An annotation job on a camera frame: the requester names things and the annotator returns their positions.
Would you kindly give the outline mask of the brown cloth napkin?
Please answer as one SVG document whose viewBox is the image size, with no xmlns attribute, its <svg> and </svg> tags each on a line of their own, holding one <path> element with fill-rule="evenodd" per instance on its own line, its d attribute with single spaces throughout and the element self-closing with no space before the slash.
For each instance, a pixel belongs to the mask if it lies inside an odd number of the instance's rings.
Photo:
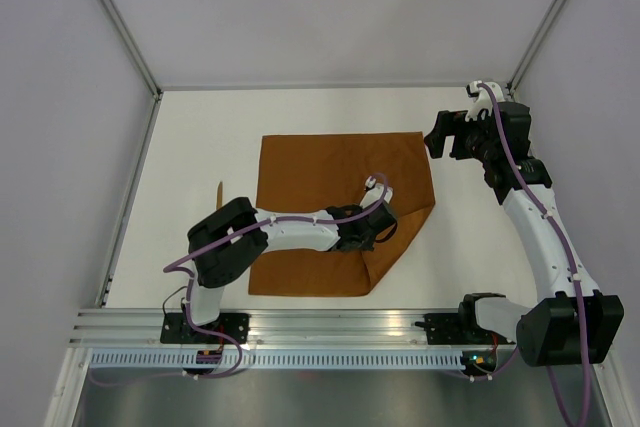
<svg viewBox="0 0 640 427">
<path fill-rule="evenodd" d="M 406 252 L 435 207 L 431 170 L 419 132 L 272 135 L 262 140 L 256 204 L 306 213 L 357 204 L 366 179 L 386 176 L 398 227 L 365 252 L 265 253 L 251 266 L 251 295 L 356 297 L 369 294 Z"/>
</svg>

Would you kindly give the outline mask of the knife with dark handle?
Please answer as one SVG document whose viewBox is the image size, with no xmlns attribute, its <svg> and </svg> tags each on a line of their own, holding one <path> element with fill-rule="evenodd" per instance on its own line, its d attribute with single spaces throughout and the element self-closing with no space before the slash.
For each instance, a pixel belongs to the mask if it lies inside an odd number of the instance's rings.
<svg viewBox="0 0 640 427">
<path fill-rule="evenodd" d="M 220 209 L 223 205 L 223 182 L 220 181 L 216 188 L 216 210 Z"/>
</svg>

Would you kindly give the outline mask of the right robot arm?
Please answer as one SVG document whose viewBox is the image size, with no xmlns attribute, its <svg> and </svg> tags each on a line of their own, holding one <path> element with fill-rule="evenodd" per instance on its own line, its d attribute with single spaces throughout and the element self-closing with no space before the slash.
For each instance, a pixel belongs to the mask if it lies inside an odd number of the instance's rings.
<svg viewBox="0 0 640 427">
<path fill-rule="evenodd" d="M 463 111 L 441 111 L 424 138 L 432 158 L 444 154 L 476 159 L 487 185 L 513 223 L 536 285 L 537 303 L 528 308 L 503 294 L 465 295 L 459 305 L 459 335 L 478 342 L 494 332 L 516 343 L 532 367 L 602 363 L 624 316 L 621 300 L 605 295 L 568 240 L 551 177 L 530 152 L 530 110 L 502 102 L 498 116 L 482 109 L 469 120 Z"/>
</svg>

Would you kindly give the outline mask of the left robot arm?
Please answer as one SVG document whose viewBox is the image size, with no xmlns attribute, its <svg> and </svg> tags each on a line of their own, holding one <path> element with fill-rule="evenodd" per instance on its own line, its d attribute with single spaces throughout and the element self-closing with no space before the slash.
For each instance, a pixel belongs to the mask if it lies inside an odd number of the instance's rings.
<svg viewBox="0 0 640 427">
<path fill-rule="evenodd" d="M 246 197 L 233 199 L 187 232 L 187 259 L 194 263 L 194 280 L 183 330 L 195 342 L 212 340 L 218 331 L 224 288 L 263 254 L 371 251 L 392 237 L 397 225 L 386 200 L 311 213 L 276 213 L 253 207 Z"/>
</svg>

